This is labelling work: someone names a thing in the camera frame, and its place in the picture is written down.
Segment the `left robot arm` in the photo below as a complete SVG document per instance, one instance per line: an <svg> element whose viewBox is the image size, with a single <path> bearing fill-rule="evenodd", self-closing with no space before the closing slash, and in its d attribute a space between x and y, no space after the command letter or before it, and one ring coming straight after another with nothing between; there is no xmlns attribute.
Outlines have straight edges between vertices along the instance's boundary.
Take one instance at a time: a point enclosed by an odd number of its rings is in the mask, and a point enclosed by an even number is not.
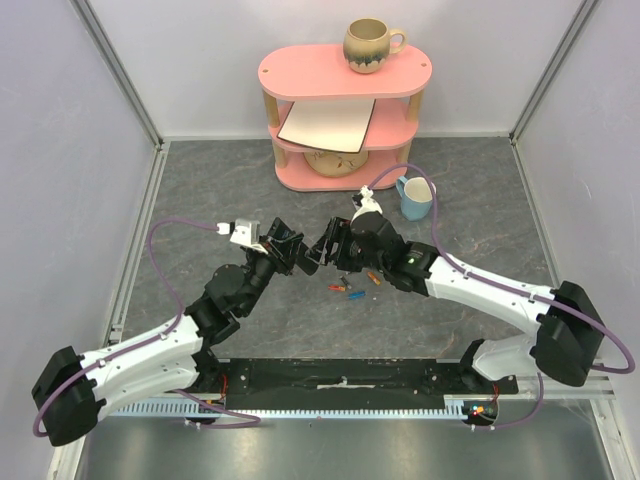
<svg viewBox="0 0 640 480"><path fill-rule="evenodd" d="M154 329L98 350L56 351L31 390L35 436L67 445L136 401L216 388L220 371L212 347L239 330L240 319L250 315L274 275L302 266L307 247L303 234L281 219L264 235L258 222L241 219L212 229L241 247L244 264L219 267L196 301L180 305Z"/></svg>

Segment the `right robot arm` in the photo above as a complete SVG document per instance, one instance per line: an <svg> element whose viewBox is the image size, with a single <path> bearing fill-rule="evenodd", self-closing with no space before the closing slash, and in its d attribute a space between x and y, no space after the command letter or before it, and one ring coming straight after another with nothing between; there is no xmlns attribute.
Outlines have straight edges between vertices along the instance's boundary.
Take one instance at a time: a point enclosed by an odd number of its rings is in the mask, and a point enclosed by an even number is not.
<svg viewBox="0 0 640 480"><path fill-rule="evenodd" d="M332 218L313 254L322 264L348 272L370 268L400 291L457 302L517 328L516 336L479 339L467 348L457 377L469 393L537 372L581 387L604 337L603 322L579 285L565 281L553 289L455 267L434 246L403 239L378 212Z"/></svg>

